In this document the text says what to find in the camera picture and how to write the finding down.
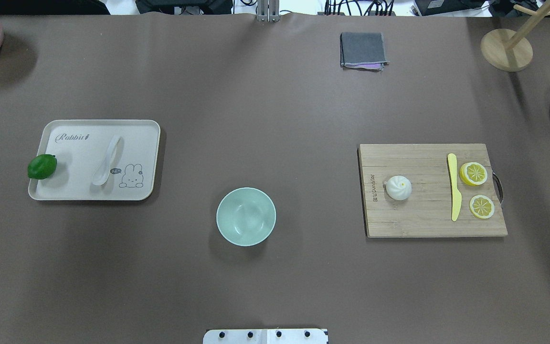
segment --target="yellow knife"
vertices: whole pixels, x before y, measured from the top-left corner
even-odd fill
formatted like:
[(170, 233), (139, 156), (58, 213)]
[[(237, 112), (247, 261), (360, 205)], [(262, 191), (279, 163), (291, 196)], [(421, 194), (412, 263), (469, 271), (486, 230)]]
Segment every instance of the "yellow knife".
[(451, 180), (451, 220), (456, 221), (462, 207), (462, 193), (458, 190), (458, 157), (453, 153), (447, 154), (447, 165)]

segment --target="green lime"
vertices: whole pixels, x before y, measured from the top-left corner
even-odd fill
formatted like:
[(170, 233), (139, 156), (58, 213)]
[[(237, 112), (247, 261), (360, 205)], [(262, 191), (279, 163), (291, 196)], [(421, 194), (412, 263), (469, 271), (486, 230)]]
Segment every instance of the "green lime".
[(33, 179), (46, 179), (56, 170), (56, 158), (54, 155), (41, 154), (34, 157), (27, 166), (27, 176)]

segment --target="bunny drawing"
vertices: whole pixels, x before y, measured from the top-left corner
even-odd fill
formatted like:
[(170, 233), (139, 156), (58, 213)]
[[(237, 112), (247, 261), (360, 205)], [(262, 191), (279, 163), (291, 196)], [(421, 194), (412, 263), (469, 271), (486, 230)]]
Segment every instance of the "bunny drawing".
[(120, 187), (142, 187), (144, 186), (144, 172), (141, 170), (141, 164), (128, 164), (124, 169)]

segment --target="white label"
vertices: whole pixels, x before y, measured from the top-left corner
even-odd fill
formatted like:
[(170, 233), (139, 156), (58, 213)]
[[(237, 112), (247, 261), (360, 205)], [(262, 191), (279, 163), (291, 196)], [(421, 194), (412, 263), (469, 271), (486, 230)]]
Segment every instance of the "white label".
[(445, 2), (445, 0), (431, 1), (430, 4), (428, 4), (428, 9), (436, 9), (437, 7), (441, 7), (443, 5), (443, 2)]

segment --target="gray cloth napkin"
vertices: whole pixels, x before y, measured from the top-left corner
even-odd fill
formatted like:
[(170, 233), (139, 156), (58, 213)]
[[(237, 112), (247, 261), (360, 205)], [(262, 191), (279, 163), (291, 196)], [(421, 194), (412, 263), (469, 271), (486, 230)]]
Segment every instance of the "gray cloth napkin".
[(382, 70), (389, 63), (381, 33), (343, 32), (340, 39), (341, 67)]

